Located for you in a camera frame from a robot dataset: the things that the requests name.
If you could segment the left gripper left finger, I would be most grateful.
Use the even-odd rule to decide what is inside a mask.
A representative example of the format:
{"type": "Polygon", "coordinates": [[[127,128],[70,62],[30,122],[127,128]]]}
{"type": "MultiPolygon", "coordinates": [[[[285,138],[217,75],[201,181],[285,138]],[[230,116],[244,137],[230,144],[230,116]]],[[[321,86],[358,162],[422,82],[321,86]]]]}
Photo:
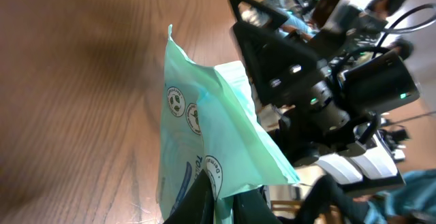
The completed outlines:
{"type": "Polygon", "coordinates": [[[164,224],[213,224],[214,204],[211,182],[202,170],[178,208],[164,224]]]}

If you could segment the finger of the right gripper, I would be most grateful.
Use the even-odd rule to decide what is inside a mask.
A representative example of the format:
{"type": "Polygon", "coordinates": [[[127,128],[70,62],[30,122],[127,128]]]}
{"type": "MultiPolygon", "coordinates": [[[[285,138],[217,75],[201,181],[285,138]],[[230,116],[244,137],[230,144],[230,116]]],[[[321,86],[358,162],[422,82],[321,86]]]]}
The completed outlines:
{"type": "Polygon", "coordinates": [[[256,27],[277,30],[287,20],[284,14],[257,0],[228,0],[236,22],[247,22],[256,27]]]}

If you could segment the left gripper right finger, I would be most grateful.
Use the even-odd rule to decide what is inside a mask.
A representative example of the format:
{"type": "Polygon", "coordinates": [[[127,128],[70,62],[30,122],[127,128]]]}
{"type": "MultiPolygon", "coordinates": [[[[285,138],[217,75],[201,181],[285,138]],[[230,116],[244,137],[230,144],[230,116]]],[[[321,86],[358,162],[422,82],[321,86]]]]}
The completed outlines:
{"type": "Polygon", "coordinates": [[[281,224],[272,213],[259,189],[234,196],[234,224],[281,224]]]}

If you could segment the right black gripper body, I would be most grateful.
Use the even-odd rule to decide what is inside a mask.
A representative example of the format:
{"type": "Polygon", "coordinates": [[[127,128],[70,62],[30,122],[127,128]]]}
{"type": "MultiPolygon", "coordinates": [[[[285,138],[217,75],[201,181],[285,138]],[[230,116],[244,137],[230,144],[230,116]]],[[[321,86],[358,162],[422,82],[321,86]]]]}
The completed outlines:
{"type": "Polygon", "coordinates": [[[232,27],[245,66],[263,105],[295,105],[303,112],[339,115],[322,71],[327,63],[306,44],[269,29],[237,22],[232,27]]]}

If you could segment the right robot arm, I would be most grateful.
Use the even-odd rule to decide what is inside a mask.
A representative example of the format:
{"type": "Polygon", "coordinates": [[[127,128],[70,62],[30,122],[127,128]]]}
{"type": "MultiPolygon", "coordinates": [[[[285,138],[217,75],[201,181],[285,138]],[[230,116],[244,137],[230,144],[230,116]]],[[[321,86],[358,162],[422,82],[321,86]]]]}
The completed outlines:
{"type": "Polygon", "coordinates": [[[320,32],[304,41],[279,34],[285,14],[256,0],[229,2],[258,99],[280,116],[272,136],[288,161],[320,166],[353,197],[402,187],[381,115],[417,100],[418,89],[394,50],[352,47],[384,24],[343,0],[320,0],[320,32]]]}

